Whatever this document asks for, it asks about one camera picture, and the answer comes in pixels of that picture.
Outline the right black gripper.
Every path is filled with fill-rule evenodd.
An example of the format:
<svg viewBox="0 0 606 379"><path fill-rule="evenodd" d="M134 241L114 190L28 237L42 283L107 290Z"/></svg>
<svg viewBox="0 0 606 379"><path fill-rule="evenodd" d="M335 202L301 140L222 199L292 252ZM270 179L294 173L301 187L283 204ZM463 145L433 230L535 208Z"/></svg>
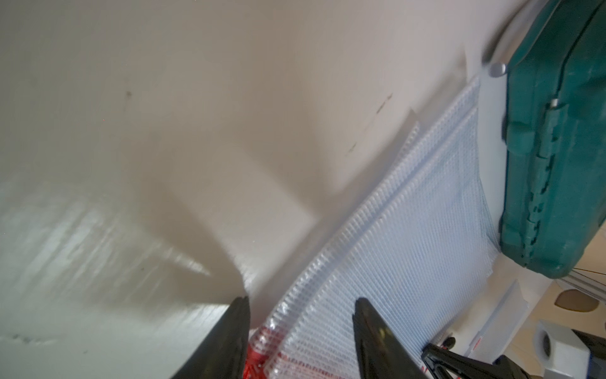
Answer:
<svg viewBox="0 0 606 379"><path fill-rule="evenodd" d="M544 378L604 378L605 339L574 329L538 334L539 351L544 353ZM531 378L506 355L493 363L457 355L428 345L422 353L425 367L434 378Z"/></svg>

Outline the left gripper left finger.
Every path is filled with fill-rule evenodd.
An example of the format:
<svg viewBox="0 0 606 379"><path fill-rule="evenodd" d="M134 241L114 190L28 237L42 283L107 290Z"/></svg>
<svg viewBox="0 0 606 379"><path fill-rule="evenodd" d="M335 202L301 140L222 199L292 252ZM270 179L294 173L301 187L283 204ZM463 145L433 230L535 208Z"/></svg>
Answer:
<svg viewBox="0 0 606 379"><path fill-rule="evenodd" d="M242 378L246 366L249 327L249 299L237 297L173 377Z"/></svg>

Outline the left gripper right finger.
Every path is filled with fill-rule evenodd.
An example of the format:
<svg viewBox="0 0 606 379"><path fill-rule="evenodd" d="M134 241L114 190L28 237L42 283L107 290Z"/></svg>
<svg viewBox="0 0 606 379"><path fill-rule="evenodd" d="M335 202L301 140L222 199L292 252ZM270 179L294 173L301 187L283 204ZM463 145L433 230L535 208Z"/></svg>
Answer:
<svg viewBox="0 0 606 379"><path fill-rule="evenodd" d="M355 301L353 332L361 378L426 378L367 298Z"/></svg>

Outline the wiped clear document bag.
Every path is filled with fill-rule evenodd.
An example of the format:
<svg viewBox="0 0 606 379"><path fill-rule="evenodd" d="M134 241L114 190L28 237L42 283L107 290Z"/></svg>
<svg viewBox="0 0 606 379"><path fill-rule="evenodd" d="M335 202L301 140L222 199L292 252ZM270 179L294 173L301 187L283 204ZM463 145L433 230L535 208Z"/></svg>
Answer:
<svg viewBox="0 0 606 379"><path fill-rule="evenodd" d="M507 348L529 308L519 281L505 292L487 322L472 339L465 357L493 363Z"/></svg>

